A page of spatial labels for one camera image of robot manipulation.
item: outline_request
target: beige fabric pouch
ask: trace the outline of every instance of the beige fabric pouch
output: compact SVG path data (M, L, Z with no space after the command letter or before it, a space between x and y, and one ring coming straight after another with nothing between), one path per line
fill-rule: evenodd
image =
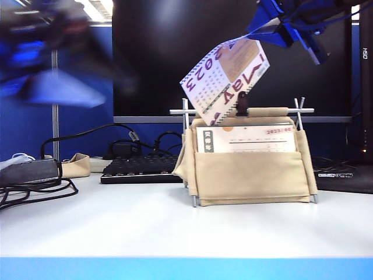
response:
M62 162L63 178L87 177L91 173L89 156L82 153L76 153L73 158L67 162Z
M253 108L249 117L229 116L221 125L294 125L286 115L287 108ZM317 193L305 131L294 133L295 152L198 153L196 127L205 125L201 118L195 118L185 131L174 169L174 174L188 184L189 194L199 197L201 206L310 202L310 195Z

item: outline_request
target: black monitor screen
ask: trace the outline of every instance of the black monitor screen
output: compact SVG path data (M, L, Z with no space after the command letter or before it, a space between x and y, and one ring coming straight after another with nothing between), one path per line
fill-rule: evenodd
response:
M169 116L186 97L179 81L215 46L242 36L256 11L250 0L114 0L114 59L138 79L114 86L115 116ZM317 36L330 57L315 65L300 42L262 43L270 68L249 94L250 107L294 107L306 97L314 116L349 116L351 30L348 22Z

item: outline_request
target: desk calendar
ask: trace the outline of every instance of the desk calendar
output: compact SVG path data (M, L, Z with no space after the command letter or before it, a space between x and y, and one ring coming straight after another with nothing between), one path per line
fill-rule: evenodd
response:
M295 152L289 123L236 127L197 127L199 153Z
M268 68L260 42L243 36L212 49L180 84L206 124L216 125Z

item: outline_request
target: black keyboard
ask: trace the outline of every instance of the black keyboard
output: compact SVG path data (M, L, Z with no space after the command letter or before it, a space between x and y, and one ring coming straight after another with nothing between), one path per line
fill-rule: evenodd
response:
M177 155L132 156L114 159L103 171L102 184L181 183L171 172Z

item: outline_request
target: computer monitor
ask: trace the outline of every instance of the computer monitor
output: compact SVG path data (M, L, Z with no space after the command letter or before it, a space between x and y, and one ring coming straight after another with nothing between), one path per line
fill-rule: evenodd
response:
M373 160L373 9L360 15L361 118L364 159Z
M179 81L218 44L242 36L256 11L250 0L114 0L114 59L138 78L137 87L114 86L114 120L174 123L186 97ZM315 65L301 43L291 48L262 43L270 68L251 90L250 107L305 107L325 122L350 119L351 26L337 22L317 38L330 53Z

